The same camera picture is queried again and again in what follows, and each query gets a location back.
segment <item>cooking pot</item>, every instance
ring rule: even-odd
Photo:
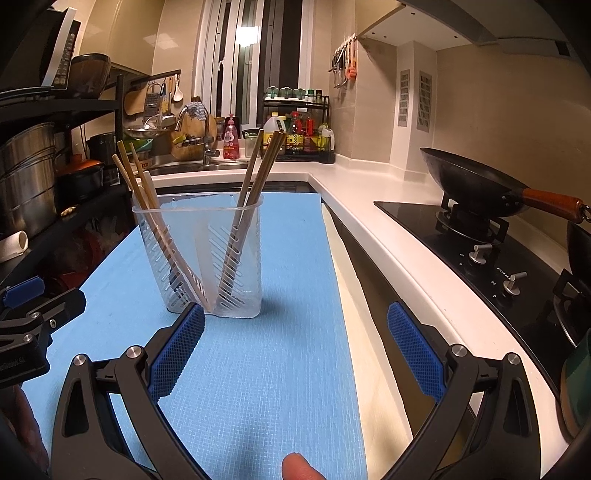
[[[89,200],[103,188],[103,164],[73,155],[70,163],[57,173],[56,185],[61,207]]]

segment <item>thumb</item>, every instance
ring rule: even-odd
[[[290,453],[281,465],[283,480],[326,480],[299,453]]]

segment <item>green container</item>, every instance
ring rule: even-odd
[[[564,422],[574,437],[591,411],[591,329],[566,359],[560,379],[560,404]]]

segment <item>metal bowl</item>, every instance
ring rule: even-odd
[[[168,128],[133,127],[125,128],[124,130],[128,137],[136,138],[138,140],[143,140],[144,138],[157,138],[160,135],[170,132]]]

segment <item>wooden chopstick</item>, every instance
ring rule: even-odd
[[[122,141],[117,143],[117,148],[119,149],[119,153],[123,159],[121,160],[121,166],[124,168],[124,172],[126,172],[128,176],[129,183],[131,185],[132,191],[135,193],[139,206],[142,210],[151,210],[148,206],[150,204],[150,200],[148,200],[148,194],[146,193],[144,188],[140,188],[138,185],[133,170],[131,170],[131,164],[129,163],[129,158],[127,156],[127,152],[125,151],[125,145]],[[180,270],[187,281],[189,282],[189,286],[194,291],[195,295],[201,301],[203,307],[208,310],[209,309],[209,302],[203,290],[203,286],[201,281],[197,278],[191,267],[189,267],[188,263],[185,261],[183,256],[180,254],[178,248],[176,247],[174,240],[170,236],[170,233],[167,228],[163,229],[164,219],[162,218],[160,212],[154,212],[154,216],[151,212],[147,212],[145,218],[148,222],[148,226],[152,230],[156,241],[158,242],[160,248],[166,260],[170,264],[171,269]]]
[[[129,183],[131,185],[131,189],[133,193],[135,193],[135,197],[137,198],[140,208],[142,210],[150,210],[150,208],[148,208],[148,202],[146,201],[147,198],[144,196],[145,192],[142,192],[139,189],[138,182],[136,181],[134,176],[134,171],[131,169],[131,163],[129,163],[129,158],[127,156],[127,152],[125,151],[125,145],[122,141],[119,141],[117,143],[117,148],[119,149],[119,153],[121,154],[121,163],[127,174]]]
[[[127,176],[127,172],[125,171],[125,167],[121,163],[121,160],[119,159],[119,157],[116,154],[113,155],[112,158],[113,158],[113,161],[115,162],[115,165],[117,165],[117,168],[119,169],[119,174],[123,177],[123,180],[125,181],[125,183],[129,187],[129,189],[133,192],[134,188],[131,186],[131,181],[129,180],[129,177]]]
[[[153,210],[159,209],[160,202],[158,201],[158,195],[156,195],[156,192],[152,191],[149,185],[147,185],[148,180],[146,179],[144,169],[142,168],[142,164],[139,161],[138,154],[135,152],[135,147],[133,144],[131,144],[131,154],[134,158],[135,167],[138,169],[139,179],[142,181],[142,187],[144,187],[144,190],[147,194],[146,197],[148,199],[148,204],[150,208]]]
[[[285,136],[286,135],[284,132],[275,132],[273,134],[261,166],[259,167],[259,171],[256,174],[256,179],[252,186],[252,190],[248,195],[246,206],[252,206],[258,202],[263,187],[265,186],[265,182],[267,181],[269,173],[271,172],[271,167],[279,155],[279,151],[285,140]],[[252,209],[244,211],[236,235],[231,235],[229,238],[228,251],[226,253],[226,258],[224,259],[222,273],[220,276],[220,284],[217,292],[218,297],[220,297],[222,294],[226,294],[228,296],[232,295],[236,270],[238,269],[238,262],[242,254],[242,247],[246,241],[246,235],[248,233],[248,229],[250,228],[253,215],[254,211]]]
[[[244,175],[244,181],[242,182],[242,188],[240,189],[240,195],[238,196],[238,208],[244,207],[244,203],[246,202],[246,194],[248,193],[248,187],[251,185],[252,172],[255,170],[256,157],[258,156],[258,151],[262,145],[263,135],[263,130],[260,129],[258,135],[256,136],[255,149],[253,150],[251,159],[248,162],[248,167],[246,168],[246,173]]]

